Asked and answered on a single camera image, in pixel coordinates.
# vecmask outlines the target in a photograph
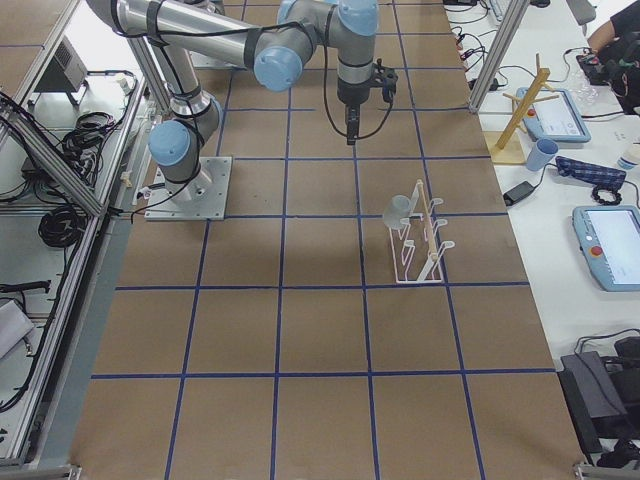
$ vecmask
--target cup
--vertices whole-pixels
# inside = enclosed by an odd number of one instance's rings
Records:
[[[525,166],[536,172],[544,167],[558,153],[558,144],[548,138],[540,138],[529,152]]]
[[[638,163],[640,163],[640,144],[632,143],[618,159],[618,166],[631,170]]]
[[[409,215],[411,215],[411,200],[404,195],[396,195],[384,209],[382,221],[392,230],[402,230],[403,225],[400,220],[408,218]]]

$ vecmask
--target light blue tablet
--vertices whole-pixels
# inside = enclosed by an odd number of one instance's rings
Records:
[[[609,292],[640,290],[640,212],[631,205],[577,207],[573,228],[591,274]]]
[[[516,95],[524,97],[527,88],[519,88]],[[571,94],[564,88],[555,92],[542,90],[541,96],[558,95],[558,98],[534,103],[523,121],[532,140],[548,138],[556,142],[586,143],[591,134],[584,124]]]

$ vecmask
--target blue joint cap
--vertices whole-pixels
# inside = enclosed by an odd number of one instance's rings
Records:
[[[189,151],[191,137],[187,127],[175,120],[156,125],[149,134],[149,150],[153,159],[163,167],[179,163]]]
[[[370,37],[378,31],[377,0],[338,0],[338,17],[353,33]]]
[[[297,0],[282,0],[280,4],[280,8],[278,9],[278,23],[285,23],[287,21],[287,16],[289,16],[289,10],[293,7],[293,4],[296,3]]]
[[[290,48],[267,47],[256,56],[253,73],[261,85],[274,92],[283,92],[302,75],[302,60]]]

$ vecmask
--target white table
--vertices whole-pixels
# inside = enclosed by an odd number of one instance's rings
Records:
[[[450,13],[453,21],[480,18],[483,10],[476,7],[465,13]],[[471,24],[461,25],[463,32],[476,36],[492,30],[497,24],[489,15]],[[480,37],[490,47],[495,33]],[[464,48],[477,46],[475,39],[467,37]],[[569,48],[586,46],[581,28],[575,22],[566,2],[552,0],[545,9],[527,8],[522,24],[511,43],[502,65],[522,65],[535,69],[535,54],[541,54],[541,63],[551,69],[551,79],[562,79],[567,71],[562,54]],[[568,89],[574,95],[584,115],[595,115],[620,110],[608,87],[587,86],[575,55],[567,55],[571,72],[563,83],[552,86]],[[475,78],[479,70],[473,69],[468,78]],[[506,126],[511,102],[502,92],[514,94],[518,87],[528,86],[532,77],[519,69],[506,69],[509,86],[490,92],[480,109],[480,121],[485,131],[500,131]],[[578,92],[593,89],[597,95],[587,98]],[[592,140],[586,144],[560,144],[559,154],[599,165],[615,167],[620,154],[629,143],[640,139],[640,118],[636,116],[605,117],[587,123]],[[517,132],[524,154],[531,150],[532,141]],[[524,166],[496,166],[502,191],[522,181],[535,185],[540,172],[529,172]],[[640,168],[632,170],[627,179],[640,184]],[[591,276],[587,263],[579,250],[577,237],[571,224],[571,213],[577,206],[595,205],[591,199],[592,186],[575,179],[560,177],[548,168],[541,186],[531,197],[509,208],[509,218],[527,271],[533,295],[540,313],[549,348],[557,368],[562,368],[560,357],[573,351],[576,339],[584,335],[612,333],[638,326],[640,292],[612,293],[603,291]],[[635,192],[629,185],[621,191],[623,204],[635,203]],[[612,341],[593,344],[601,353],[613,353]]]

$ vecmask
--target wooden base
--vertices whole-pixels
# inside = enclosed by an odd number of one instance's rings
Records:
[[[517,135],[513,135],[507,142],[507,145],[503,149],[500,149],[496,146],[496,142],[500,138],[500,135],[502,135],[502,132],[483,133],[493,163],[499,165],[523,165],[526,162]]]

